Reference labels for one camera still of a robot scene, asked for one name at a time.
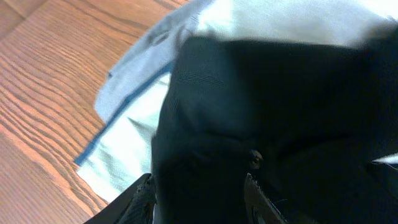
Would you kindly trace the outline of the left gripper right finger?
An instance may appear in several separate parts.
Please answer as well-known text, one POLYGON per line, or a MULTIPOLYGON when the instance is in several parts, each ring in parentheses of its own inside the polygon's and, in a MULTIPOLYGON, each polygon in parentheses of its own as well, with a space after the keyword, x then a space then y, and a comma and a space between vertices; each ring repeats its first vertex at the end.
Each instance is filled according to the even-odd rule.
POLYGON ((288 224, 250 173, 245 178, 244 200, 249 224, 288 224))

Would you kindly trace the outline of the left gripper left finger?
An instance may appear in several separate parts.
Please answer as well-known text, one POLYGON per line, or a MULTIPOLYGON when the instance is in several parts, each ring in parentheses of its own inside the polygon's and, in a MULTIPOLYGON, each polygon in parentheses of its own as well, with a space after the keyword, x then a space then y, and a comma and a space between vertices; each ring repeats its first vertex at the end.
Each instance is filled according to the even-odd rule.
POLYGON ((154 206, 155 183, 146 173, 85 224, 153 224, 154 206))

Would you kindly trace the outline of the black t-shirt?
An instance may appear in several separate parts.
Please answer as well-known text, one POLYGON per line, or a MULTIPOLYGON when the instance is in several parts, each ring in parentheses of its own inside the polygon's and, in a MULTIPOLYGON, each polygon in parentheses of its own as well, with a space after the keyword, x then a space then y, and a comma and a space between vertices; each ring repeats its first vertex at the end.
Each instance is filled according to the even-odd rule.
POLYGON ((152 140, 164 223, 246 223, 257 178, 320 223, 396 223, 366 169, 397 152, 397 32, 359 49, 192 37, 152 140))

